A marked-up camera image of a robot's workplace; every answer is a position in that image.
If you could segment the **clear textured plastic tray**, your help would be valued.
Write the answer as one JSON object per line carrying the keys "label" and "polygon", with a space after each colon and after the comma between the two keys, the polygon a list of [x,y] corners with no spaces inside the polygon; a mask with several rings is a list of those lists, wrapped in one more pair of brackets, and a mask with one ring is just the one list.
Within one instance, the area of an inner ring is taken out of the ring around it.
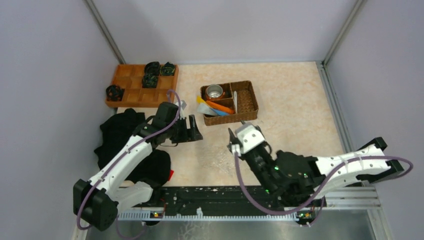
{"label": "clear textured plastic tray", "polygon": [[235,159],[225,146],[204,147],[197,158],[199,162],[222,174],[235,173]]}

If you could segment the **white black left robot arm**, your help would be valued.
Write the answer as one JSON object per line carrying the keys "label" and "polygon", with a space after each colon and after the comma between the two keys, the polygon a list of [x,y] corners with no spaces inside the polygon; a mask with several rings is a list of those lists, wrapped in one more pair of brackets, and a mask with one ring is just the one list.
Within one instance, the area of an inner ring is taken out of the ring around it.
{"label": "white black left robot arm", "polygon": [[77,226],[84,220],[99,231],[108,229],[126,210],[148,202],[154,185],[145,180],[121,187],[130,173],[166,140],[173,144],[203,139],[196,117],[181,117],[181,105],[162,102],[156,114],[139,124],[116,156],[89,180],[79,179],[73,186],[73,212]]}

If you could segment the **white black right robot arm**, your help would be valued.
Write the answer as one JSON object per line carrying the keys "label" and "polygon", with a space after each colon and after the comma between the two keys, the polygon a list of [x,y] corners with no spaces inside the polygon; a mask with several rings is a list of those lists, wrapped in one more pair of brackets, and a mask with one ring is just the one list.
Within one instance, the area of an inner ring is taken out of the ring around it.
{"label": "white black right robot arm", "polygon": [[383,138],[377,137],[342,155],[305,156],[278,150],[273,158],[265,141],[243,153],[241,159],[279,207],[297,207],[338,188],[400,176],[405,169],[399,160],[387,159],[386,147]]}

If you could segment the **brown wicker divided basket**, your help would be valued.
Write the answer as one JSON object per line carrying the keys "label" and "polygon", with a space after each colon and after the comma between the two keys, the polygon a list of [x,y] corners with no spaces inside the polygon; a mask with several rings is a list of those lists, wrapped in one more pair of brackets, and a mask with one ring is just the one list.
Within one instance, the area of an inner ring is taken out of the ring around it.
{"label": "brown wicker divided basket", "polygon": [[231,108],[235,111],[233,92],[237,92],[237,113],[227,116],[209,116],[204,115],[206,126],[236,123],[240,121],[250,121],[258,118],[259,105],[253,88],[249,80],[220,83],[225,95],[222,99],[213,100],[213,102]]}

